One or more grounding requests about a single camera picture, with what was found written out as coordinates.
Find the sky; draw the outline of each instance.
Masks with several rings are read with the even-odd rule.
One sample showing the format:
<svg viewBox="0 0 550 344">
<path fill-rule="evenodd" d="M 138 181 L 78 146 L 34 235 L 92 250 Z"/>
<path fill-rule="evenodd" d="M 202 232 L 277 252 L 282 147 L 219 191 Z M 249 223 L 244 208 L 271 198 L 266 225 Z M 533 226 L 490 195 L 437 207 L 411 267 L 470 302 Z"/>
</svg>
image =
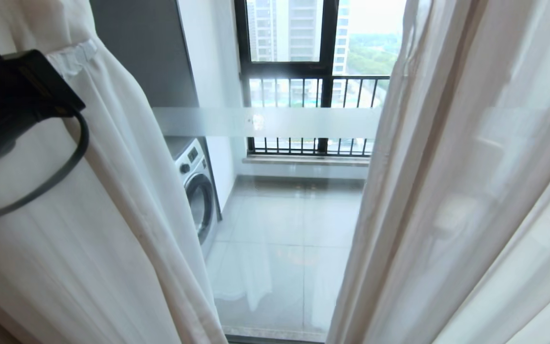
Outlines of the sky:
<svg viewBox="0 0 550 344">
<path fill-rule="evenodd" d="M 349 33 L 402 31 L 406 0 L 349 0 Z"/>
</svg>

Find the curtain fold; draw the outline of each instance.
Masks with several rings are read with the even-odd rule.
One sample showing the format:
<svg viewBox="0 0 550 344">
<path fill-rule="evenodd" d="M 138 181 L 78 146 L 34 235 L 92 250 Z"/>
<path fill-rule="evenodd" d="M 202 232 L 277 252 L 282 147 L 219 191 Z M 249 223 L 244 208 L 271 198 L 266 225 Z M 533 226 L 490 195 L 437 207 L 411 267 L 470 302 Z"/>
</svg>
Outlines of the curtain fold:
<svg viewBox="0 0 550 344">
<path fill-rule="evenodd" d="M 0 53 L 92 40 L 69 85 L 87 105 L 85 158 L 0 218 L 0 324 L 24 343 L 225 343 L 186 194 L 139 85 L 96 36 L 88 0 L 0 0 Z M 0 207 L 76 146 L 46 120 L 0 159 Z"/>
<path fill-rule="evenodd" d="M 404 21 L 328 343 L 514 342 L 550 307 L 550 1 Z"/>
</svg>

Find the black cable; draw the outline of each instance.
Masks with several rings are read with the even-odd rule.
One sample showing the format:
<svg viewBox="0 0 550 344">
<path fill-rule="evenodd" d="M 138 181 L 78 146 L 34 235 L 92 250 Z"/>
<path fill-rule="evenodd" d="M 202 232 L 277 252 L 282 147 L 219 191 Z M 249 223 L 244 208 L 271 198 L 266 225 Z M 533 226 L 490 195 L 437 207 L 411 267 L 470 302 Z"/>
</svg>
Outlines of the black cable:
<svg viewBox="0 0 550 344">
<path fill-rule="evenodd" d="M 11 203 L 10 205 L 7 205 L 3 208 L 0 208 L 0 217 L 15 211 L 20 207 L 23 207 L 24 205 L 35 200 L 35 198 L 38 198 L 42 194 L 45 194 L 48 190 L 52 189 L 55 185 L 57 185 L 65 177 L 67 177 L 69 172 L 71 172 L 74 169 L 74 167 L 78 165 L 78 163 L 86 153 L 86 149 L 88 148 L 88 143 L 89 143 L 89 131 L 88 131 L 88 125 L 86 124 L 86 120 L 76 109 L 73 109 L 72 107 L 65 107 L 65 109 L 70 111 L 72 115 L 76 119 L 78 119 L 78 122 L 80 124 L 80 139 L 78 142 L 78 147 L 76 148 L 72 156 L 68 159 L 68 161 L 65 163 L 65 165 L 59 168 L 59 170 L 55 174 L 53 174 L 52 177 L 48 178 L 48 180 L 46 180 L 44 183 L 42 183 L 42 185 L 37 187 L 37 189 L 33 190 L 32 192 L 29 192 L 28 194 L 26 194 L 26 196 L 19 199 L 18 201 L 15 201 L 14 203 Z"/>
</svg>

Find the washing machine door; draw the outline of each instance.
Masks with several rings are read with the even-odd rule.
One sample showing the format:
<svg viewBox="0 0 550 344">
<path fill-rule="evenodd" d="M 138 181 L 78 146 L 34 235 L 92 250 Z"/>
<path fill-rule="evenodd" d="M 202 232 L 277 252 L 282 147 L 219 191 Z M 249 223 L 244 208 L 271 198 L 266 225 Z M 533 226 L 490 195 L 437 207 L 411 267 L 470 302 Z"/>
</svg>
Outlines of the washing machine door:
<svg viewBox="0 0 550 344">
<path fill-rule="evenodd" d="M 186 196 L 199 242 L 203 244 L 211 228 L 212 214 L 216 210 L 213 206 L 213 185 L 205 174 L 195 174 L 186 185 Z"/>
</svg>

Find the washing machine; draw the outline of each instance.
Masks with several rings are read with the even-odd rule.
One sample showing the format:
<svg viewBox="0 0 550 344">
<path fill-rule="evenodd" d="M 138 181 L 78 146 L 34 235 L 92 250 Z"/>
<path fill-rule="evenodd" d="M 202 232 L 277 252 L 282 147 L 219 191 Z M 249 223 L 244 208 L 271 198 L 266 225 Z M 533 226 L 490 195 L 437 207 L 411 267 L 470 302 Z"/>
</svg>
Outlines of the washing machine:
<svg viewBox="0 0 550 344">
<path fill-rule="evenodd" d="M 216 193 L 207 156 L 196 138 L 165 137 L 165 141 L 186 190 L 203 257 L 207 257 L 218 222 Z"/>
</svg>

